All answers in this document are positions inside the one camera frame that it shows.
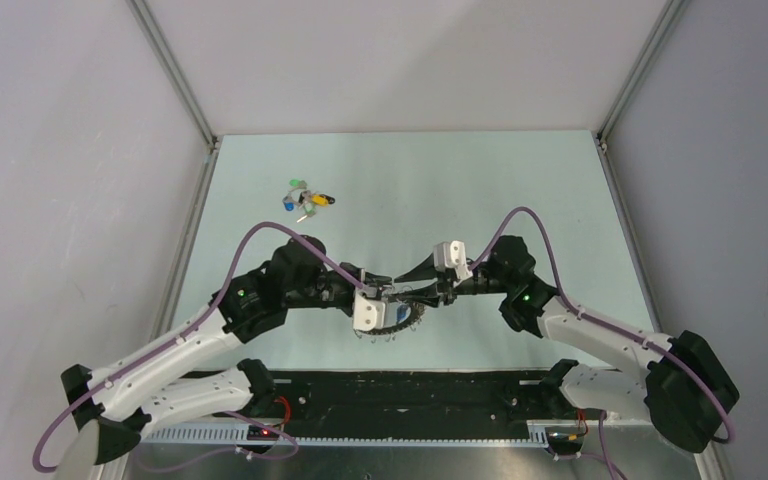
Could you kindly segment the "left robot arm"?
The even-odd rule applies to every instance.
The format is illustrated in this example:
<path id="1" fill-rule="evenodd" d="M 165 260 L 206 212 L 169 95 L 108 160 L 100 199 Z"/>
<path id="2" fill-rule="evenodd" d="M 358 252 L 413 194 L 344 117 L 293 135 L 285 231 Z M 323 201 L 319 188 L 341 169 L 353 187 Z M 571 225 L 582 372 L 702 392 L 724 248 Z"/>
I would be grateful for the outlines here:
<path id="1" fill-rule="evenodd" d="M 201 379 L 186 374 L 286 322 L 292 309 L 336 309 L 354 329 L 376 331 L 393 281 L 350 263 L 337 264 L 324 245 L 296 236 L 260 266 L 234 275 L 183 324 L 103 368 L 76 364 L 61 374 L 80 431 L 90 429 L 94 465 L 134 450 L 162 428 L 215 413 L 264 416 L 276 403 L 271 372 L 243 359 Z"/>

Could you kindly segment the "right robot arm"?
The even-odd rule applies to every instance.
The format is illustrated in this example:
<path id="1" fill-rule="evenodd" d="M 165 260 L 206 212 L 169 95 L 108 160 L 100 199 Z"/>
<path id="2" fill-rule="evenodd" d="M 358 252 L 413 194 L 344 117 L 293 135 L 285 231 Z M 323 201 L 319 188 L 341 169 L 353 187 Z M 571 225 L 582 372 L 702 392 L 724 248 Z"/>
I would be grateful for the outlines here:
<path id="1" fill-rule="evenodd" d="M 402 294 L 407 302 L 436 308 L 462 295 L 501 294 L 499 312 L 515 332 L 572 346 L 608 364 L 598 373 L 561 361 L 540 394 L 543 409 L 564 418 L 577 408 L 649 421 L 666 440 L 701 453 L 731 440 L 729 412 L 739 391 L 710 344 L 689 330 L 672 337 L 600 318 L 535 272 L 524 240 L 503 235 L 483 260 L 471 261 L 459 241 L 443 242 L 397 282 L 425 282 Z"/>

